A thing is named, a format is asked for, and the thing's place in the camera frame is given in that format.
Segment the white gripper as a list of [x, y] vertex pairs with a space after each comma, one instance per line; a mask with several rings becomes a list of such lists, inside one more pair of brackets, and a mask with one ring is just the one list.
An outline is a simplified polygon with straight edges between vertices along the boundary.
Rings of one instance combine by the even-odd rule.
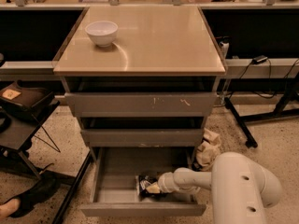
[[149, 194], [171, 193], [175, 190], [173, 174], [171, 172], [164, 173], [158, 178], [158, 183], [155, 182], [146, 187]]

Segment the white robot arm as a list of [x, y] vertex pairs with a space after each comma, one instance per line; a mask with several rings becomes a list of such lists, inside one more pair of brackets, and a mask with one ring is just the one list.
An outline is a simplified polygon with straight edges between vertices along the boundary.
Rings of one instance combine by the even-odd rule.
[[141, 181], [138, 191], [191, 194], [200, 188], [211, 191], [214, 224], [267, 224], [264, 210], [278, 204], [282, 196], [280, 181], [272, 172], [235, 152], [220, 154], [209, 172], [178, 168]]

